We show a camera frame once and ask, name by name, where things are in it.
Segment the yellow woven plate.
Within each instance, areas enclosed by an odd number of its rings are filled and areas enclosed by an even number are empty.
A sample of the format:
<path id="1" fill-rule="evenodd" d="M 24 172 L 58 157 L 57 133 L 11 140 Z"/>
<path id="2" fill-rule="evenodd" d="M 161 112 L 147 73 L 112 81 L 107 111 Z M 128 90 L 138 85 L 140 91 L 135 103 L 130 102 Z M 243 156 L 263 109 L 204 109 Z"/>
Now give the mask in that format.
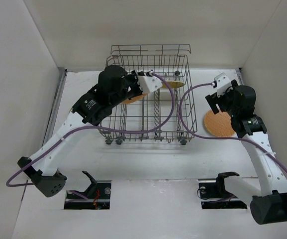
<path id="1" fill-rule="evenodd" d="M 171 89 L 180 88 L 185 85 L 185 83 L 180 81 L 166 81 L 166 83 L 170 86 Z M 162 86 L 159 89 L 167 89 L 167 85 L 163 82 Z"/>

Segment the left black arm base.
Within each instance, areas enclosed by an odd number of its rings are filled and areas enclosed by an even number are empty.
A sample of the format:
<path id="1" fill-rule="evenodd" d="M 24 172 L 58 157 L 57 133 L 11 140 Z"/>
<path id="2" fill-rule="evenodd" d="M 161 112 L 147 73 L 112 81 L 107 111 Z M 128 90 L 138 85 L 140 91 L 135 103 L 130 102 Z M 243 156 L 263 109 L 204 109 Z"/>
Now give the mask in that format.
<path id="1" fill-rule="evenodd" d="M 68 191 L 64 203 L 64 210 L 109 210 L 112 181 L 97 181 L 87 171 L 82 171 L 90 185 L 83 192 Z"/>

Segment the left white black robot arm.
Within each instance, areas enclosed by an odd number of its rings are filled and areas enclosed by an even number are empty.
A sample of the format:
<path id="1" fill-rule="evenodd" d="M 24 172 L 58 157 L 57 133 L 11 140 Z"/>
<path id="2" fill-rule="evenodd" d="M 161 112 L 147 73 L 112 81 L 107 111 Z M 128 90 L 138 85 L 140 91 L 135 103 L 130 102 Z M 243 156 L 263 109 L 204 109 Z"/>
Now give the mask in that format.
<path id="1" fill-rule="evenodd" d="M 105 67 L 99 73 L 97 83 L 73 104 L 51 138 L 30 157 L 18 160 L 20 169 L 45 197 L 55 196 L 67 180 L 59 171 L 59 165 L 83 138 L 82 134 L 87 129 L 97 128 L 120 103 L 152 92 L 153 83 L 161 86 L 150 73 L 135 70 L 128 73 L 117 65 Z"/>

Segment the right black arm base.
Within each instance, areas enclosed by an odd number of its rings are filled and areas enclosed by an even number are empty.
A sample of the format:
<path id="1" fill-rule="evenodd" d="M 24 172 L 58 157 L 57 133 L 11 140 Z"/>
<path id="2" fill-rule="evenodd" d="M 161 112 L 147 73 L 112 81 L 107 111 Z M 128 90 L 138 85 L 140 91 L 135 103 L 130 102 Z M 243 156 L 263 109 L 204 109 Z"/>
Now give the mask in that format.
<path id="1" fill-rule="evenodd" d="M 196 193 L 201 200 L 202 209 L 247 209 L 244 202 L 225 189 L 224 180 L 231 176 L 239 176 L 239 174 L 236 172 L 223 172 L 219 173 L 215 179 L 199 181 Z"/>

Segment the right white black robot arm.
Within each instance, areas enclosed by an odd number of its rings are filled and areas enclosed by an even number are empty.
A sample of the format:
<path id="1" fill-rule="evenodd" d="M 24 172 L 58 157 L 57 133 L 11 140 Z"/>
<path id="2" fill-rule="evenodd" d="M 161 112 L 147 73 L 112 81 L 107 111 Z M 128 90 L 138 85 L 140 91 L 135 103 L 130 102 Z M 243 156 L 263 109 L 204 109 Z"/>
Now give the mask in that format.
<path id="1" fill-rule="evenodd" d="M 287 222 L 287 170 L 272 155 L 267 128 L 254 113 L 256 93 L 236 80 L 215 80 L 216 92 L 206 96 L 214 114 L 226 112 L 237 140 L 245 147 L 259 179 L 260 188 L 248 184 L 235 172 L 222 173 L 223 188 L 250 208 L 260 225 Z"/>

